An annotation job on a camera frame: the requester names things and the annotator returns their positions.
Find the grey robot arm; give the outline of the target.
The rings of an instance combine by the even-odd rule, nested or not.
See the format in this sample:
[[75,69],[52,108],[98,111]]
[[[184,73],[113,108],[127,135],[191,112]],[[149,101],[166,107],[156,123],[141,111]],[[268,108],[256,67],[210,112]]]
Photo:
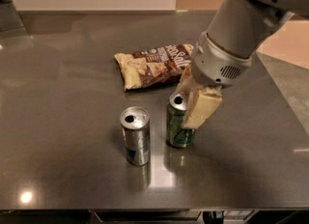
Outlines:
[[221,90],[239,82],[257,48],[295,14],[307,16],[309,0],[223,1],[176,89],[187,103],[182,128],[196,129],[212,115]]

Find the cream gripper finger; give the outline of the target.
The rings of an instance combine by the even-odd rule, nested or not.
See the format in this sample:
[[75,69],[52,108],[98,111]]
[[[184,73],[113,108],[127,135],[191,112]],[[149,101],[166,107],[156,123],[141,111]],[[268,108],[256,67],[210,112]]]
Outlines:
[[219,107],[223,100],[220,87],[207,86],[196,89],[188,96],[187,110],[185,111],[182,128],[197,129]]
[[176,88],[177,93],[194,94],[197,91],[197,82],[195,81],[191,67],[186,67],[183,71],[180,82]]

